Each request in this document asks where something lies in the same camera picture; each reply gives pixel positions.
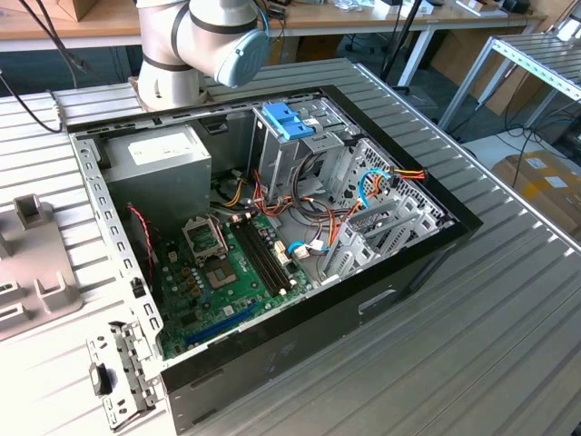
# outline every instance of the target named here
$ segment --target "ram slot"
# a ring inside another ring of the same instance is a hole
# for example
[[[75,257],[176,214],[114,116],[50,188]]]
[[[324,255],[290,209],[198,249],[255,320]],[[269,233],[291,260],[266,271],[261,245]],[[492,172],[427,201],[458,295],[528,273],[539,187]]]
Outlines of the ram slot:
[[[262,240],[256,227],[251,223],[240,223],[231,226],[231,231],[269,294],[275,297],[283,289],[288,291],[291,288],[289,278]]]

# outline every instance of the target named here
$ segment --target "blue plastic clip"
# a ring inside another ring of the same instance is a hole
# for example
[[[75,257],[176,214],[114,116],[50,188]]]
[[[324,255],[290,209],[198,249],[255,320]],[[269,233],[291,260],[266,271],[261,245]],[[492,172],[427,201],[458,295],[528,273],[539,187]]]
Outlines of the blue plastic clip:
[[[315,131],[299,118],[285,103],[265,104],[262,111],[287,141],[312,136]]]

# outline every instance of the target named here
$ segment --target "yellow wire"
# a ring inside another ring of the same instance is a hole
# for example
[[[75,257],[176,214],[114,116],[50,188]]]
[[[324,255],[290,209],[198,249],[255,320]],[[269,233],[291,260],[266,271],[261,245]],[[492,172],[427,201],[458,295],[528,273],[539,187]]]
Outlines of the yellow wire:
[[[403,174],[422,174],[423,171],[406,171],[406,170],[395,170],[396,173],[403,173]]]
[[[229,202],[225,203],[224,206],[232,207],[240,200],[240,194],[242,192],[242,180],[238,182],[238,188],[236,189],[236,194]]]

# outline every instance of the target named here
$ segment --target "desk leg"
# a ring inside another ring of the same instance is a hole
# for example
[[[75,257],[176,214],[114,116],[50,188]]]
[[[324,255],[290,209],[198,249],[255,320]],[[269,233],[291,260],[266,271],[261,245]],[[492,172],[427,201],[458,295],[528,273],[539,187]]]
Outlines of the desk leg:
[[[434,30],[428,28],[419,34],[418,41],[416,42],[414,50],[411,52],[411,56],[409,57],[408,63],[406,64],[406,69],[403,70],[403,73],[399,78],[398,86],[409,86],[411,79],[418,70],[418,65],[421,62],[421,58],[424,57],[424,54],[428,49],[429,42],[432,40],[434,32]]]
[[[470,91],[470,88],[472,87],[474,82],[476,82],[476,79],[478,79],[480,70],[482,70],[482,67],[490,57],[490,53],[492,52],[493,41],[494,37],[490,36],[488,38],[487,43],[484,45],[484,48],[478,55],[476,62],[472,65],[470,71],[468,71],[466,79],[464,79],[464,82],[459,87],[458,91],[456,92],[456,95],[454,95],[454,98],[452,98],[452,101],[450,102],[448,109],[446,109],[446,112],[442,115],[442,118],[439,120],[438,127],[440,129],[445,131],[448,128],[449,124],[454,119],[454,116],[456,115],[456,112],[458,111],[458,108],[460,107],[462,102],[464,102],[464,99],[466,98],[468,91]]]
[[[530,25],[527,25],[527,27],[525,27],[525,30],[523,30],[522,35],[532,34],[537,27],[538,27],[538,23],[531,23]],[[512,61],[509,61],[508,59],[505,59],[502,62],[502,64],[498,68],[498,71],[492,76],[492,79],[490,79],[490,83],[488,84],[486,89],[482,92],[482,95],[480,96],[480,98],[478,98],[479,103],[484,102],[488,98],[490,93],[494,93],[494,90],[497,89],[498,83],[505,76],[508,68],[511,65],[512,65]]]

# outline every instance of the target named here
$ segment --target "aluminum extrusion table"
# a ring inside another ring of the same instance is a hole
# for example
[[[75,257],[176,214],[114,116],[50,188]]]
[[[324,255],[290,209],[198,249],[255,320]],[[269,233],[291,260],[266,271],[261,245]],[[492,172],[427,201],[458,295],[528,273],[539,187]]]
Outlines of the aluminum extrusion table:
[[[446,130],[454,119],[458,108],[493,52],[500,53],[506,59],[480,96],[480,102],[494,92],[513,63],[553,87],[547,98],[528,119],[525,127],[530,127],[535,122],[558,93],[575,101],[581,99],[581,47],[564,43],[552,34],[491,36],[442,115],[438,123],[442,130]]]
[[[190,434],[569,435],[581,417],[579,247],[429,120],[346,60],[262,70],[216,100],[335,84],[484,222],[417,294],[219,411]],[[129,85],[56,93],[69,123],[142,111]],[[47,94],[25,100],[51,121]],[[0,100],[0,210],[37,193],[56,210],[84,307],[0,342],[2,433],[106,435],[85,337],[129,317],[66,134]],[[162,403],[127,436],[171,435]]]

